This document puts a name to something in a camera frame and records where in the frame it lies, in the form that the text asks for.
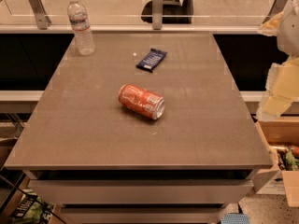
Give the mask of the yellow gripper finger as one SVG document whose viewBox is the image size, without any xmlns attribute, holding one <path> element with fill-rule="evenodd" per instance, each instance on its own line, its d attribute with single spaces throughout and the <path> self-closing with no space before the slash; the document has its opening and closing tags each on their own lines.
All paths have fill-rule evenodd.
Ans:
<svg viewBox="0 0 299 224">
<path fill-rule="evenodd" d="M 258 121 L 279 118 L 299 97 L 299 58 L 273 63 L 268 71 L 266 92 L 259 103 Z"/>
<path fill-rule="evenodd" d="M 258 33 L 260 35 L 266 36 L 277 36 L 278 35 L 278 27 L 280 23 L 280 19 L 282 18 L 283 13 L 279 12 L 269 21 L 264 22 L 259 28 Z"/>
</svg>

